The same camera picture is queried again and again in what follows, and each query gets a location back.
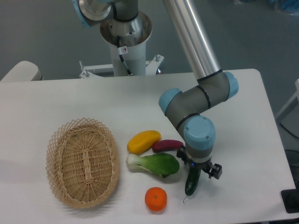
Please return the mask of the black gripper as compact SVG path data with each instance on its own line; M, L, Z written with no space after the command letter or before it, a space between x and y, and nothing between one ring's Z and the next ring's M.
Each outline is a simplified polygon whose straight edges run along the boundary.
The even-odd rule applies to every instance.
M178 150L176 156L180 158L184 164L189 166L189 171L200 173L202 170L208 174L209 179L212 177L219 179L222 175L222 165L211 163L211 159L204 162L197 162L192 159L187 159L185 146L182 145Z

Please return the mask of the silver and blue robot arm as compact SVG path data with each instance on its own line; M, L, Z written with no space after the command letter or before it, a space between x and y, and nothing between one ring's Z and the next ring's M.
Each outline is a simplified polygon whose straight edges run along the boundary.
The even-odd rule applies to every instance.
M191 0L166 0L166 9L182 42L197 86L182 92L167 90L159 99L165 116L185 141L178 157L190 169L219 179L222 167L211 162L215 129L202 112L225 102L239 89L237 79L223 72L210 45L200 17ZM100 26L110 45L115 76L145 75L143 44L151 35L148 17L139 10L136 0L75 0L73 6L85 27Z

